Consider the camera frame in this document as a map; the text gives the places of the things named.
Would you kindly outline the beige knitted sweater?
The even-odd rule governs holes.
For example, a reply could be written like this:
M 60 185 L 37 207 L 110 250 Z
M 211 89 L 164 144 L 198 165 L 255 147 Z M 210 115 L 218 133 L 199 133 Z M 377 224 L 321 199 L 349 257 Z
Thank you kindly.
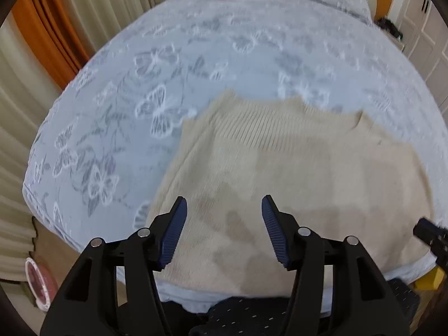
M 383 271 L 426 254 L 412 229 L 434 205 L 411 145 L 362 111 L 340 115 L 299 98 L 255 102 L 227 92 L 183 123 L 150 207 L 155 216 L 177 197 L 188 203 L 160 280 L 228 295 L 288 293 L 293 275 L 276 260 L 261 215 L 267 195 L 322 237 L 355 235 Z

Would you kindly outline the butterfly patterned grey bedspread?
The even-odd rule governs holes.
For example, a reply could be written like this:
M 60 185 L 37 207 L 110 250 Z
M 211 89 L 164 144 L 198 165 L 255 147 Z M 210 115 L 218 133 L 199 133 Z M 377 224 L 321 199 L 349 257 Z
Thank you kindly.
M 312 0 L 167 0 L 103 46 L 30 150 L 31 212 L 66 244 L 144 225 L 181 124 L 224 90 L 364 110 L 417 151 L 447 223 L 447 126 L 414 65 L 376 27 Z

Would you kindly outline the round pink white container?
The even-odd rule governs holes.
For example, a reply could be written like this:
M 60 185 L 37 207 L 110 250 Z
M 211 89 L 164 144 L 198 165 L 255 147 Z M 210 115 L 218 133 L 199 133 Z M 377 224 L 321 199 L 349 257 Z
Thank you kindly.
M 40 310 L 48 312 L 58 291 L 54 277 L 44 265 L 36 263 L 30 257 L 25 260 L 25 275 L 36 306 Z

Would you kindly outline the white wardrobe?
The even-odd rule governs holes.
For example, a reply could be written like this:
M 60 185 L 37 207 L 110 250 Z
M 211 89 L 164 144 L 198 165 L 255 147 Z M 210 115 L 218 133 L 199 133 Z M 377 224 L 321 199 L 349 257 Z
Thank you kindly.
M 403 54 L 447 116 L 447 25 L 431 0 L 392 0 L 388 18 L 403 33 Z

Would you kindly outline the black object on nightstand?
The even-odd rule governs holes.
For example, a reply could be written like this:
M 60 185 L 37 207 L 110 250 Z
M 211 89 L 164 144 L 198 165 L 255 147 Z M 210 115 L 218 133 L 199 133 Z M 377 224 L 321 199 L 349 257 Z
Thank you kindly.
M 381 28 L 381 30 L 386 31 L 395 39 L 402 40 L 403 34 L 398 30 L 396 25 L 386 17 L 380 17 L 375 20 L 375 24 Z

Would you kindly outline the cream and orange curtain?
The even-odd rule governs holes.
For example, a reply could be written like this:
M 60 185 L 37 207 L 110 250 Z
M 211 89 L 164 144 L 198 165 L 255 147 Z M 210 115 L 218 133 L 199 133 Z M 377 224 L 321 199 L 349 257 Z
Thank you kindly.
M 1 0 L 1 279 L 25 279 L 33 250 L 22 197 L 38 127 L 96 51 L 155 0 Z

